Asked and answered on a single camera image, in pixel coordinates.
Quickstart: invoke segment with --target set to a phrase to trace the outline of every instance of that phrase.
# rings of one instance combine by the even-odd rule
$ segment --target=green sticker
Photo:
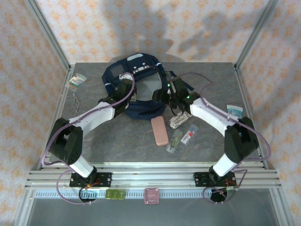
[[[124,200],[125,197],[126,197],[125,190],[119,190],[118,199],[119,200]]]
[[[105,191],[105,198],[106,199],[111,199],[112,198],[112,189],[108,189]]]
[[[118,199],[119,190],[112,190],[112,199]]]

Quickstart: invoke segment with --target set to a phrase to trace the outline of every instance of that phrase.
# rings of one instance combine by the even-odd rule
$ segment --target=aluminum frame
[[[263,30],[265,24],[269,20],[270,16],[274,12],[277,3],[279,0],[269,0],[267,3],[267,6],[265,7],[261,17],[259,18],[251,36],[249,37],[248,41],[246,42],[245,47],[243,48],[240,56],[238,57],[238,60],[235,64],[235,68],[239,69],[242,64],[244,63],[247,55],[250,53],[252,47],[254,46],[256,40],[258,39],[261,31]]]
[[[111,188],[118,189],[196,189],[193,174],[208,172],[214,162],[165,162],[165,163],[98,163],[94,164],[98,172],[112,172]],[[248,173],[241,185],[242,189],[250,188],[280,188],[281,183],[276,170],[266,170],[258,162],[246,162],[238,169],[247,169]],[[55,189],[58,177],[68,169],[43,168],[30,171],[25,188]],[[243,172],[236,172],[237,183]],[[59,188],[69,188],[71,173],[63,175]]]
[[[251,108],[250,108],[250,105],[249,105],[249,103],[247,101],[247,98],[246,98],[245,88],[244,88],[244,86],[241,82],[241,79],[240,79],[241,78],[240,69],[235,67],[234,65],[233,65],[233,68],[234,68],[234,71],[235,71],[236,78],[238,80],[238,84],[239,84],[241,95],[243,97],[244,104],[245,104],[245,107],[246,107],[246,113],[247,113],[248,117],[251,120],[253,120]],[[258,141],[259,141],[259,147],[258,147],[259,155],[264,157],[265,154],[263,153],[263,150],[262,150],[262,144],[263,143],[260,139]],[[264,165],[264,168],[268,170],[269,169],[268,161],[264,160],[262,163]],[[292,214],[290,212],[289,206],[287,204],[287,201],[286,201],[285,194],[284,194],[283,190],[282,189],[270,188],[269,192],[270,192],[273,204],[274,204],[274,208],[275,208],[275,211],[276,211],[276,215],[277,215],[279,224],[281,226],[293,226],[294,225],[293,217],[292,217]]]
[[[25,0],[27,7],[32,12],[33,16],[36,18],[41,30],[44,32],[47,40],[49,41],[52,49],[54,50],[55,54],[59,58],[59,61],[63,65],[66,70],[70,69],[69,61],[62,50],[58,40],[56,39],[55,35],[53,34],[42,10],[40,9],[36,0]]]

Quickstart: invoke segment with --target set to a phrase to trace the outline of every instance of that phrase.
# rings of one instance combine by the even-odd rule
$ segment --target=pink rectangular object
[[[162,116],[151,119],[151,126],[154,131],[155,140],[157,146],[163,146],[168,144],[168,135],[166,126]]]
[[[159,203],[159,189],[145,188],[144,190],[144,203],[148,205]]]

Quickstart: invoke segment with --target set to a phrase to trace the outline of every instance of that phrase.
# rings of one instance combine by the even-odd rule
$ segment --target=wire
[[[73,93],[73,96],[74,96],[74,101],[73,101],[72,107],[73,107],[74,110],[75,110],[75,115],[74,115],[74,117],[77,117],[77,116],[79,116],[79,100],[77,99],[75,93]]]
[[[89,193],[88,193],[88,197],[87,197],[87,199],[83,199],[82,197],[81,197],[81,191],[83,190],[83,189],[87,189],[87,187],[82,187],[80,190],[79,190],[79,199],[82,201],[82,202],[89,202],[90,204],[92,203],[92,202],[94,202],[95,201],[95,199],[89,199]]]
[[[244,159],[244,161],[263,161],[263,160],[269,159],[270,156],[271,156],[271,148],[270,148],[270,146],[269,146],[267,140],[263,137],[262,134],[260,134],[259,132],[257,132],[257,131],[254,130],[253,128],[251,128],[251,127],[249,127],[249,126],[247,126],[247,125],[245,125],[245,124],[239,122],[238,120],[235,120],[235,119],[229,117],[228,115],[225,115],[225,114],[223,114],[223,113],[217,111],[216,109],[212,108],[211,106],[209,106],[209,105],[206,103],[206,101],[205,101],[204,98],[203,98],[203,91],[204,91],[207,87],[213,85],[213,82],[212,82],[209,78],[207,78],[206,76],[204,76],[204,75],[202,75],[202,74],[200,74],[200,73],[195,73],[195,72],[184,73],[184,74],[181,74],[179,77],[182,77],[182,76],[187,75],[187,74],[195,74],[195,75],[199,75],[199,76],[203,77],[204,79],[206,79],[207,81],[210,82],[209,84],[205,85],[205,86],[201,89],[201,91],[200,91],[200,98],[201,98],[203,104],[204,104],[206,107],[208,107],[211,111],[213,111],[213,112],[216,113],[217,115],[219,115],[219,116],[221,116],[221,117],[223,117],[223,118],[225,118],[225,119],[227,119],[227,120],[230,120],[230,121],[232,121],[232,122],[234,122],[234,123],[237,123],[238,125],[240,125],[240,126],[246,128],[246,129],[248,129],[249,131],[251,131],[251,132],[253,132],[254,134],[256,134],[257,136],[259,136],[259,137],[264,141],[265,146],[266,146],[266,148],[267,148],[267,156],[264,157],[264,158],[259,158],[259,159],[257,159],[257,158],[248,158],[248,159]]]
[[[174,113],[174,111],[173,111],[172,108],[170,108],[170,110],[171,110],[171,112],[174,114],[174,116],[182,116],[182,115],[184,114],[184,111],[182,111],[182,114],[178,115],[178,114]]]
[[[226,184],[227,184],[227,187],[229,187],[229,184],[233,184],[234,186],[237,186],[237,184],[235,182],[228,181],[227,179],[226,179]]]
[[[203,77],[204,79],[206,79],[207,81],[210,82],[209,84],[205,85],[205,86],[201,89],[201,91],[200,91],[200,98],[201,98],[203,104],[204,104],[206,107],[208,107],[211,111],[213,111],[213,112],[216,113],[217,115],[219,115],[219,116],[221,116],[221,117],[227,119],[228,121],[230,120],[230,121],[232,121],[232,122],[234,122],[234,123],[237,123],[238,125],[240,125],[240,126],[246,128],[246,129],[248,129],[249,131],[251,131],[251,132],[253,132],[254,134],[256,134],[257,136],[259,136],[259,137],[264,141],[265,146],[266,146],[266,148],[267,148],[267,155],[266,155],[266,157],[264,157],[264,158],[259,158],[259,159],[257,159],[257,158],[248,158],[248,159],[244,159],[244,161],[263,161],[263,160],[269,159],[270,156],[271,156],[271,152],[272,152],[272,151],[271,151],[271,148],[270,148],[270,146],[269,146],[267,140],[263,137],[263,135],[262,135],[261,133],[257,132],[257,131],[254,130],[253,128],[251,128],[251,127],[249,127],[249,126],[247,126],[247,125],[241,123],[240,121],[235,120],[235,119],[229,117],[228,115],[225,115],[225,114],[223,114],[223,113],[221,113],[221,112],[215,110],[214,108],[212,108],[211,106],[209,106],[209,105],[206,103],[206,101],[205,101],[204,98],[203,98],[203,92],[204,92],[204,90],[205,90],[207,87],[213,85],[213,82],[212,82],[209,78],[207,78],[206,76],[204,76],[204,75],[202,75],[202,74],[200,74],[200,73],[195,73],[195,72],[183,73],[183,74],[181,74],[179,77],[182,77],[182,76],[187,75],[187,74],[195,74],[195,75],[199,75],[199,76]],[[234,169],[236,169],[241,163],[242,163],[242,161],[241,161],[240,163],[238,163],[236,166],[234,166],[234,167],[231,169],[231,171],[234,171]],[[247,169],[240,169],[240,170],[236,170],[236,171],[235,171],[235,172],[242,172],[242,171],[244,171],[245,173],[243,174],[243,176],[242,176],[242,178],[241,178],[241,180],[240,180],[240,182],[239,182],[239,184],[238,184],[238,188],[241,186],[241,183],[243,182],[243,180],[244,180],[244,178],[245,178],[245,176],[246,176],[248,170],[247,170]],[[204,197],[204,199],[206,200],[206,202],[214,203],[214,202],[211,202],[211,201],[209,201],[209,200],[207,200],[207,199],[205,198],[205,191],[206,191],[206,189],[208,189],[208,188],[213,188],[214,190],[216,190],[216,191],[219,192],[220,194],[222,193],[222,190],[219,190],[219,189],[217,189],[217,188],[215,188],[215,187],[206,187],[206,188],[203,190],[203,197]]]
[[[130,76],[132,77],[132,87],[131,87],[131,90],[129,91],[129,93],[124,97],[122,98],[120,101],[117,101],[111,105],[108,105],[108,106],[103,106],[103,107],[100,107],[100,108],[96,108],[90,112],[87,112],[86,114],[84,114],[82,117],[80,117],[79,119],[77,119],[76,121],[74,122],[71,122],[71,123],[68,123],[66,125],[64,125],[63,127],[61,127],[60,129],[58,129],[55,134],[51,137],[49,143],[47,144],[46,148],[45,148],[45,151],[44,151],[44,154],[42,156],[42,159],[41,159],[41,163],[42,163],[42,166],[48,166],[48,165],[53,165],[53,164],[56,164],[56,163],[64,163],[72,172],[74,172],[74,170],[69,166],[67,165],[64,161],[54,161],[54,162],[51,162],[51,163],[46,163],[45,162],[45,158],[46,158],[46,155],[48,153],[48,151],[50,150],[50,147],[51,145],[53,144],[54,140],[56,139],[56,137],[66,128],[74,125],[75,123],[78,123],[80,121],[82,121],[84,118],[86,118],[88,115],[94,113],[94,112],[97,112],[97,111],[100,111],[102,109],[105,109],[105,108],[108,108],[108,107],[113,107],[113,106],[116,106],[120,103],[122,103],[123,101],[125,101],[133,92],[134,88],[135,88],[135,79],[134,79],[134,76],[132,74],[130,74]]]
[[[65,200],[65,201],[68,202],[68,203],[71,203],[71,204],[74,204],[74,205],[86,205],[86,204],[87,204],[86,202],[85,202],[85,203],[80,203],[80,202],[73,202],[73,201],[70,201],[70,200],[66,199],[66,198],[60,193],[60,191],[59,191],[59,189],[58,189],[58,183],[59,183],[60,179],[62,178],[62,176],[63,176],[64,174],[66,174],[66,173],[69,173],[69,172],[72,172],[72,170],[67,170],[67,171],[65,171],[65,172],[62,173],[62,174],[58,177],[58,179],[57,179],[57,182],[56,182],[56,191],[57,191],[58,195],[59,195],[63,200]]]

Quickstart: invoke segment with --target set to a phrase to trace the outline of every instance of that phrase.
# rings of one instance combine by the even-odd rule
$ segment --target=orange floral wallpaper
[[[242,67],[255,126],[268,139],[301,225],[301,2],[281,0]]]
[[[268,0],[37,0],[68,60],[236,62]]]
[[[66,71],[24,0],[0,1],[0,31],[0,225],[10,225]]]

